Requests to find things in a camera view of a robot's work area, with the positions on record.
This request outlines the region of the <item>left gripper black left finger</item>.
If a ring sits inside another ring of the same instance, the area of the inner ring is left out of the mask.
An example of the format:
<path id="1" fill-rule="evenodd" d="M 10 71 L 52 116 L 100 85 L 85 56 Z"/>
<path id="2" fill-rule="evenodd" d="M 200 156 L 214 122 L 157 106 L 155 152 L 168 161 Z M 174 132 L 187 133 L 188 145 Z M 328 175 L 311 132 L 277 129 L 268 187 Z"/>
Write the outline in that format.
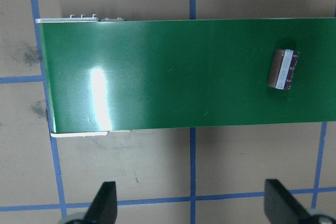
<path id="1" fill-rule="evenodd" d="M 115 223 L 117 219 L 117 190 L 115 182 L 104 182 L 83 220 L 85 223 Z"/>

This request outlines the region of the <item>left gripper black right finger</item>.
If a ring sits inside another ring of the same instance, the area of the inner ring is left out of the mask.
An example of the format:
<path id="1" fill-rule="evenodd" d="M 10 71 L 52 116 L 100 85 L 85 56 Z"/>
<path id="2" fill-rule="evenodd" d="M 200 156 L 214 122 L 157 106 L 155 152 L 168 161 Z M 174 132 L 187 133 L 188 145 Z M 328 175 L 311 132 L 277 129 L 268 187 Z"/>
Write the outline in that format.
<path id="1" fill-rule="evenodd" d="M 314 217 L 277 179 L 264 184 L 264 213 L 270 223 L 313 223 Z"/>

